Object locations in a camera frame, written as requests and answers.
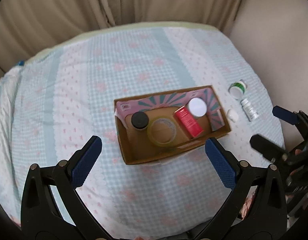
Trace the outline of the green and white bottle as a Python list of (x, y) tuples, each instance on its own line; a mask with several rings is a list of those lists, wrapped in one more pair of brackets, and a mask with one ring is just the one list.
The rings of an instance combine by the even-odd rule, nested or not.
[(241, 100), (244, 97), (247, 88), (248, 85), (243, 80), (239, 80), (230, 85), (229, 93), (234, 99)]

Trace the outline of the black capped white bottle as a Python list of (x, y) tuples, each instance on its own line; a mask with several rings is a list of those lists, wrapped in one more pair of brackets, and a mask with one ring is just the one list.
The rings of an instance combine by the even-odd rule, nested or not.
[(131, 125), (137, 131), (147, 129), (149, 117), (145, 112), (138, 111), (131, 116)]

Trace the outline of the beige curtain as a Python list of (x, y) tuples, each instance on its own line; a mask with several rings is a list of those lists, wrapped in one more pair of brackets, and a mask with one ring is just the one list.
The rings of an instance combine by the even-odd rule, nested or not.
[(185, 21), (229, 33), (241, 0), (0, 0), (0, 73), (76, 35), (137, 22)]

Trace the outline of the green and white jar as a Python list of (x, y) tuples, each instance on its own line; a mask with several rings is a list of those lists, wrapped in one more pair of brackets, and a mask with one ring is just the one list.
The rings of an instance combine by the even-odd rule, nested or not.
[(207, 113), (207, 105), (201, 98), (192, 98), (187, 103), (187, 109), (195, 118), (200, 118)]

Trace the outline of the blue checked bed cover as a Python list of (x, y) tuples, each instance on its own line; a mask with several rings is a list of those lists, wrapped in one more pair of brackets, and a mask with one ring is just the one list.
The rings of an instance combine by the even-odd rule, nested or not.
[[(243, 80), (241, 100), (229, 93)], [(114, 100), (211, 85), (239, 120), (221, 143), (253, 166), (268, 162), (249, 144), (261, 134), (279, 146), (281, 124), (261, 80), (231, 41), (213, 27), (138, 24), (85, 34), (15, 66), (0, 80), (0, 204), (20, 222), (29, 167), (68, 159), (93, 135), (102, 153), (78, 194), (115, 238), (156, 239), (207, 221), (229, 194), (199, 147), (158, 163), (126, 165), (114, 119)], [(249, 122), (241, 101), (259, 117)]]

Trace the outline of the yellow tape roll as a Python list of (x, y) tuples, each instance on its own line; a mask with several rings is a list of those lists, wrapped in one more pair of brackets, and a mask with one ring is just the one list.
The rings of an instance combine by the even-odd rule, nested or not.
[(150, 120), (147, 126), (147, 136), (149, 140), (160, 147), (173, 144), (177, 135), (175, 122), (167, 116), (158, 116)]

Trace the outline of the silver tin can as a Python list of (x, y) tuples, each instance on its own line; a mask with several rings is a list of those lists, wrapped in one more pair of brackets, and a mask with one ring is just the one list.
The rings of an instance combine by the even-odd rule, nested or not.
[(242, 106), (242, 109), (243, 109), (244, 113), (246, 114), (249, 122), (253, 122), (259, 117), (259, 115), (258, 115), (257, 111), (255, 110), (255, 108), (253, 107), (252, 103), (247, 98), (245, 98), (241, 101), (241, 106)]

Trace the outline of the small white cap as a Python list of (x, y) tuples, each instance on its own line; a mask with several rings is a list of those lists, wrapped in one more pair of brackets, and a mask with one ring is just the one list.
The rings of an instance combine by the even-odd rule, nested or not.
[(239, 120), (238, 113), (232, 108), (227, 111), (226, 116), (232, 122), (237, 122)]

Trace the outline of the red carton box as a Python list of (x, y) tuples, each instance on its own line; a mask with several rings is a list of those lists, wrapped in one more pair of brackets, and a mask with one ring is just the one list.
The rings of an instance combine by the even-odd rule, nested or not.
[(196, 138), (202, 134), (203, 129), (185, 106), (176, 110), (174, 117), (191, 138)]

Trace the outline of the cardboard box with pink flaps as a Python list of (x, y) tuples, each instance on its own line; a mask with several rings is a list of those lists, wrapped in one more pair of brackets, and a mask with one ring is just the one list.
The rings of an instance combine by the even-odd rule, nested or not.
[(127, 165), (173, 157), (231, 131), (212, 86), (116, 99), (114, 115)]

